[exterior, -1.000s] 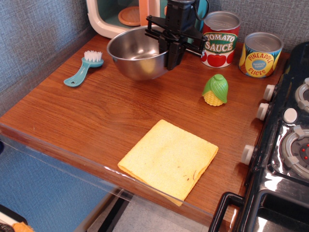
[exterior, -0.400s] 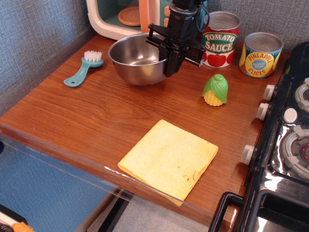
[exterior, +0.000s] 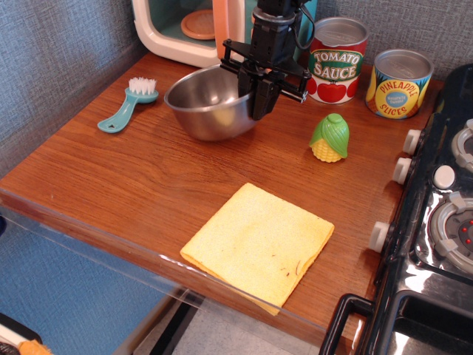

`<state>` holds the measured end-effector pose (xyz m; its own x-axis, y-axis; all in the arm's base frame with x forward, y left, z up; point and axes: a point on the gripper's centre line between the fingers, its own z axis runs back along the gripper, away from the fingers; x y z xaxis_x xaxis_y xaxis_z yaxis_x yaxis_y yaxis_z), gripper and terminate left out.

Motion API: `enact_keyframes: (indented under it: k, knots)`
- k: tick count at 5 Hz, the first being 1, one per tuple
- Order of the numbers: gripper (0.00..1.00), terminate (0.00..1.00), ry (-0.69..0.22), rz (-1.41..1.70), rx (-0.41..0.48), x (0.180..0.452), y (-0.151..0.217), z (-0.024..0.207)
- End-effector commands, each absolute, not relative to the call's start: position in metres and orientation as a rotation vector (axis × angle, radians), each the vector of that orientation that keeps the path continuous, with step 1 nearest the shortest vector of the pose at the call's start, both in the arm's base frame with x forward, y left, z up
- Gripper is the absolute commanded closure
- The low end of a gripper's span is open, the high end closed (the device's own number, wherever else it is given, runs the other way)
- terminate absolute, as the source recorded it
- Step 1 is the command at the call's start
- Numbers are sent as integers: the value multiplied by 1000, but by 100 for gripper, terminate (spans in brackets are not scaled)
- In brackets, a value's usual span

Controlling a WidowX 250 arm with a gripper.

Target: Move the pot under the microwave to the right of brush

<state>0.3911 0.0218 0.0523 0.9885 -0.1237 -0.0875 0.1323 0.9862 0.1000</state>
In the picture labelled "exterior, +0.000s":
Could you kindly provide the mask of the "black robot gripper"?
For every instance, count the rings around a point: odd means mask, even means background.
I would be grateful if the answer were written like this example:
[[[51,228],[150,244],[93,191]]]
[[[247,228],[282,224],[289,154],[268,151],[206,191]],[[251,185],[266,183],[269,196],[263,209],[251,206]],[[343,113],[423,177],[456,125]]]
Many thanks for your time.
[[[255,9],[251,42],[226,39],[221,67],[238,77],[239,97],[254,94],[252,118],[261,120],[271,113],[283,94],[303,102],[307,97],[310,73],[294,59],[297,49],[307,50],[299,40],[302,19],[313,21],[307,9]]]

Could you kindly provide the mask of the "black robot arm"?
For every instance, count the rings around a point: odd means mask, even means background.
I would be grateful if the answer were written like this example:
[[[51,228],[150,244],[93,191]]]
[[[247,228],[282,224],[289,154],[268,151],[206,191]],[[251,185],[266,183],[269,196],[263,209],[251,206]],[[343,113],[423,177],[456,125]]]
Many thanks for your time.
[[[271,113],[281,94],[299,103],[307,97],[309,70],[296,62],[296,49],[307,50],[314,35],[301,44],[302,17],[313,23],[305,1],[258,1],[253,9],[249,44],[227,39],[221,67],[238,79],[239,96],[253,97],[251,117],[258,121]]]

